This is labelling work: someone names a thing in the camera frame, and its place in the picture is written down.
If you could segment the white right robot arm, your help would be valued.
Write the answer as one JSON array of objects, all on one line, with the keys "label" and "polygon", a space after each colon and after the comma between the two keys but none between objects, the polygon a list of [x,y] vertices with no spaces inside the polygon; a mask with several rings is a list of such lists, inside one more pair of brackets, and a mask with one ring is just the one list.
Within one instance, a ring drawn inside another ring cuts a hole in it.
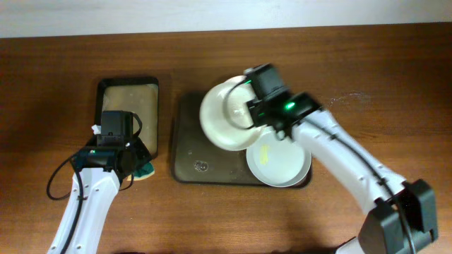
[{"label": "white right robot arm", "polygon": [[246,105],[254,125],[272,126],[310,152],[366,215],[358,235],[334,253],[417,253],[438,239],[433,188],[422,179],[410,183],[382,164],[307,93]]}]

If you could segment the yellow green sponge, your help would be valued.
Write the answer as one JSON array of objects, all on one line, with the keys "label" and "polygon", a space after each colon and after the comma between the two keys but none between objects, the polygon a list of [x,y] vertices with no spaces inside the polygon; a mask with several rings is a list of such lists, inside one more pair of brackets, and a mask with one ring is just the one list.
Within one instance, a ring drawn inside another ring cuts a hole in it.
[{"label": "yellow green sponge", "polygon": [[151,177],[154,173],[155,168],[153,164],[151,162],[148,162],[142,168],[136,171],[133,176],[128,176],[126,180],[131,181],[131,179],[133,179],[134,181],[142,181],[144,179]]}]

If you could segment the cream white plate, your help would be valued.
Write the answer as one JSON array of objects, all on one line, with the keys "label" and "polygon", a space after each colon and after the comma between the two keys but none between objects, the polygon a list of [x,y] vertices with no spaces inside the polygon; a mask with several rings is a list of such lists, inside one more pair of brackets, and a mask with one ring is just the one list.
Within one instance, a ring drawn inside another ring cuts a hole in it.
[{"label": "cream white plate", "polygon": [[212,87],[204,96],[199,119],[206,137],[227,151],[245,150],[263,134],[254,127],[246,103],[255,98],[244,75],[238,75]]}]

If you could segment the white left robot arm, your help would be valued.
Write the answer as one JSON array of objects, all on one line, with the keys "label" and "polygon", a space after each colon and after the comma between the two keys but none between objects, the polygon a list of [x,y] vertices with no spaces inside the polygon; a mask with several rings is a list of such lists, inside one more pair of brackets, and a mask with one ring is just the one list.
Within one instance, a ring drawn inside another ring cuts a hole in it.
[{"label": "white left robot arm", "polygon": [[[109,208],[121,184],[151,167],[147,147],[140,138],[123,144],[102,144],[93,136],[86,146],[65,159],[50,176],[46,194],[51,200],[68,199],[48,253],[96,253]],[[51,184],[66,165],[73,169],[69,193],[56,197]]]}]

